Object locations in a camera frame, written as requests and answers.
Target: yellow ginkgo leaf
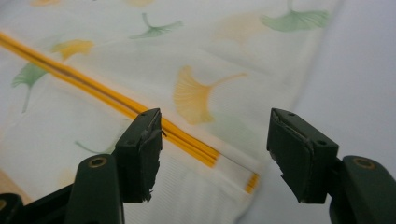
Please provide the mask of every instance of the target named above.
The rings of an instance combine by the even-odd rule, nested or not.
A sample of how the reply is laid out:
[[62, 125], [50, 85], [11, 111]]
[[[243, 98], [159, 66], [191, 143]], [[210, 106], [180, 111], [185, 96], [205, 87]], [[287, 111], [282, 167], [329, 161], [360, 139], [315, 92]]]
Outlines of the yellow ginkgo leaf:
[[243, 46], [252, 36], [265, 31], [260, 15], [249, 12], [232, 15], [219, 22], [214, 39], [228, 39]]
[[30, 5], [33, 7], [44, 7], [47, 5], [57, 4], [60, 0], [33, 0]]
[[146, 5], [154, 2], [154, 0], [127, 0], [134, 7], [145, 7]]
[[60, 52], [62, 54], [62, 58], [66, 60], [77, 53], [87, 55], [90, 53], [92, 47], [93, 43], [90, 40], [74, 39], [55, 45], [51, 51]]
[[76, 174], [69, 168], [65, 168], [58, 175], [58, 186], [63, 188], [64, 186], [73, 184]]
[[246, 76], [246, 74], [237, 74], [223, 78], [211, 85], [203, 85], [193, 78], [190, 66], [182, 67], [178, 73], [178, 80], [173, 95], [177, 113], [189, 124], [212, 121], [213, 116], [210, 114], [207, 105], [210, 92], [220, 83], [242, 76]]

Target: green ginkgo leaf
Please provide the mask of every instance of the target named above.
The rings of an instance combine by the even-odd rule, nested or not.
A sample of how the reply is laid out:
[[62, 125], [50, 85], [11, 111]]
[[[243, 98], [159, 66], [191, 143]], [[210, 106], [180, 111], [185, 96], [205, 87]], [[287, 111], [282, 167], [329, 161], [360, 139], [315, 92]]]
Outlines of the green ginkgo leaf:
[[291, 10], [288, 14], [278, 18], [261, 17], [264, 25], [281, 32], [321, 28], [326, 26], [328, 19], [329, 13], [319, 10], [306, 12]]
[[104, 151], [95, 151], [95, 150], [92, 150], [92, 149], [90, 149], [90, 148], [84, 146], [84, 145], [83, 145], [82, 143], [80, 143], [79, 141], [75, 141], [75, 144], [76, 144], [77, 146], [81, 147], [82, 149], [87, 150], [87, 151], [89, 151], [89, 152], [91, 152], [91, 153], [94, 153], [94, 154], [109, 154], [109, 153], [111, 153], [111, 152], [114, 150], [114, 146], [116, 145], [116, 143], [114, 143], [113, 145], [111, 145], [110, 147], [108, 147], [107, 149], [105, 149]]
[[222, 112], [212, 112], [216, 122], [208, 125], [208, 130], [224, 142], [240, 148], [251, 157], [258, 156], [262, 138], [250, 129], [241, 118]]
[[165, 26], [152, 26], [149, 24], [149, 20], [146, 13], [143, 13], [142, 17], [143, 17], [143, 22], [148, 27], [148, 30], [141, 35], [130, 36], [131, 39], [139, 39], [139, 38], [147, 38], [147, 37], [155, 37], [155, 36], [163, 35], [172, 32], [176, 28], [183, 25], [181, 21], [175, 21], [174, 23]]
[[38, 67], [37, 65], [33, 63], [28, 63], [12, 80], [12, 87], [17, 87], [20, 84], [25, 84], [28, 87], [22, 113], [26, 112], [33, 85], [35, 85], [35, 83], [47, 73], [48, 72], [46, 70]]

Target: yellow stripe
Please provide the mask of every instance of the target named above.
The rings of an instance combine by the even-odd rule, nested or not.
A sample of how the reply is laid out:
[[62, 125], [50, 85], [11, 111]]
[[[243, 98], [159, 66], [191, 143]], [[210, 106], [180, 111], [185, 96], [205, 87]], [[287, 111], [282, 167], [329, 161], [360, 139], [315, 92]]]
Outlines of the yellow stripe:
[[[30, 61], [45, 69], [57, 78], [62, 79], [100, 99], [104, 103], [110, 105], [131, 119], [135, 119], [137, 114], [148, 110], [147, 107], [116, 91], [111, 90], [110, 88], [89, 77], [86, 77], [78, 70], [62, 63], [58, 63], [2, 33], [0, 33], [0, 45], [18, 54], [27, 61]], [[168, 141], [180, 147], [192, 155], [195, 159], [201, 161], [203, 164], [209, 167], [215, 166], [219, 157], [219, 152], [213, 147], [183, 132], [168, 119], [163, 118], [162, 124], [163, 130], [166, 133], [166, 139]], [[255, 182], [250, 182], [251, 181], [249, 181], [249, 184], [246, 187], [246, 191], [248, 193], [250, 193], [255, 187]]]
[[253, 192], [253, 190], [257, 187], [257, 184], [259, 183], [259, 178], [260, 178], [259, 175], [256, 173], [253, 173], [251, 175], [251, 178], [248, 181], [247, 186], [245, 187], [245, 191], [247, 193], [250, 194]]

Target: fabric surface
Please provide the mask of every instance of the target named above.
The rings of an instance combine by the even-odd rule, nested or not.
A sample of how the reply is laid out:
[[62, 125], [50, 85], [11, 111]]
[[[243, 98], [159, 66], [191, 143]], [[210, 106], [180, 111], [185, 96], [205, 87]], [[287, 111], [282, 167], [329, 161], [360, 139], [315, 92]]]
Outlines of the fabric surface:
[[270, 109], [296, 100], [336, 4], [2, 1], [0, 168], [38, 199], [159, 107], [153, 198], [128, 222], [232, 223], [265, 184]]
[[0, 183], [0, 194], [13, 192], [21, 196], [24, 204], [32, 201], [2, 170], [0, 170]]

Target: black plastic part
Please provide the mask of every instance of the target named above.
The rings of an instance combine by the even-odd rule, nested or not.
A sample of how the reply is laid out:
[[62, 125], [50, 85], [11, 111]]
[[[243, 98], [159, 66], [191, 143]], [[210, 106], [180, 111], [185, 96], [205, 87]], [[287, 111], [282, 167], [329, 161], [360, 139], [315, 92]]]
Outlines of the black plastic part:
[[121, 198], [125, 203], [151, 199], [163, 148], [161, 111], [148, 110], [134, 120], [116, 144]]
[[273, 108], [267, 150], [298, 202], [324, 203], [338, 145], [296, 114]]
[[340, 170], [342, 166], [343, 162], [337, 159], [326, 175], [326, 186], [330, 196], [332, 196], [329, 208], [330, 220], [332, 224], [356, 224], [355, 214], [341, 181]]
[[64, 214], [73, 185], [59, 189], [24, 207], [26, 223], [64, 223]]
[[23, 208], [22, 199], [18, 194], [0, 194], [0, 223], [18, 224], [22, 223], [21, 212]]
[[97, 155], [78, 166], [64, 223], [124, 223], [117, 165], [111, 155]]
[[380, 163], [346, 156], [340, 177], [357, 223], [396, 223], [396, 182]]

